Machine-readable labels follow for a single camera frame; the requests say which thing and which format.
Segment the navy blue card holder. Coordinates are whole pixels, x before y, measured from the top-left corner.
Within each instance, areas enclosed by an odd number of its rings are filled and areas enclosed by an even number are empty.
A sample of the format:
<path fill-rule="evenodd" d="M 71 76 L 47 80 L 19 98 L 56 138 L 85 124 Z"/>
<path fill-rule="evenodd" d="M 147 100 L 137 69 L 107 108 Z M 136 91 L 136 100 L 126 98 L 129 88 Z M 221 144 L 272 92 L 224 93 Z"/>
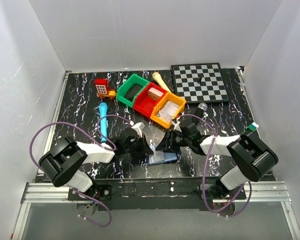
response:
<path fill-rule="evenodd" d="M 151 145 L 150 146 L 150 148 L 153 150 L 153 152 L 156 151 L 156 146 L 157 145 Z M 164 160 L 164 163 L 162 163 L 162 164 L 176 163 L 177 161 L 180 160 L 181 155 L 182 155 L 181 151 L 177 151 L 177 152 L 175 152 L 175 151 L 164 152 L 165 160 Z"/>

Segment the white VIP credit card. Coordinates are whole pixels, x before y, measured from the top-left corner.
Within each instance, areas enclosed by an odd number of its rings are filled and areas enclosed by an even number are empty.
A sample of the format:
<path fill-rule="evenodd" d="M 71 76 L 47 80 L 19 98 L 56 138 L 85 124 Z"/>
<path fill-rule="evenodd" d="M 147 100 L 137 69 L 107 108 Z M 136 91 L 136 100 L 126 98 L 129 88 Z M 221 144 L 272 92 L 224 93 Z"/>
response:
<path fill-rule="evenodd" d="M 159 165 L 165 161 L 165 154 L 163 151 L 154 151 L 153 154 L 148 157 L 148 165 Z"/>

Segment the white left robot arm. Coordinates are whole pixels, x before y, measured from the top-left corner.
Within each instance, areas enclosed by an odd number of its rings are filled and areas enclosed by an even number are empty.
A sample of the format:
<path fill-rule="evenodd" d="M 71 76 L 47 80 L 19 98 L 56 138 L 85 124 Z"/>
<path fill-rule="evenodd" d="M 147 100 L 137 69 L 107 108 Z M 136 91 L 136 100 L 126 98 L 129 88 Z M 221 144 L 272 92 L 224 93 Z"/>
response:
<path fill-rule="evenodd" d="M 115 151 L 109 146 L 75 141 L 65 137 L 38 161 L 40 168 L 55 187 L 67 185 L 82 193 L 93 188 L 94 182 L 80 167 L 87 163 L 110 163 L 114 157 L 129 153 L 136 158 L 145 158 L 154 152 L 147 143 L 146 136 L 136 128 L 127 128 L 121 135 L 112 138 Z"/>

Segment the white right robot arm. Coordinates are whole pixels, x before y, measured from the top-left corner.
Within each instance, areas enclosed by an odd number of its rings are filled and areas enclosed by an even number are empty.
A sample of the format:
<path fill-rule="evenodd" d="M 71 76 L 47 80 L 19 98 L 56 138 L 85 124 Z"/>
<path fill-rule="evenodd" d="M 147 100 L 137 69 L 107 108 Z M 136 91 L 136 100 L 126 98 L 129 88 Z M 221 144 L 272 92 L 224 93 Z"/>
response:
<path fill-rule="evenodd" d="M 233 158 L 235 167 L 223 174 L 205 193 L 210 197 L 224 198 L 242 184 L 258 182 L 278 162 L 277 155 L 254 131 L 258 125 L 252 123 L 240 135 L 203 135 L 191 120 L 179 123 L 179 130 L 167 130 L 157 151 L 178 152 L 189 147 L 201 156 L 222 155 Z"/>

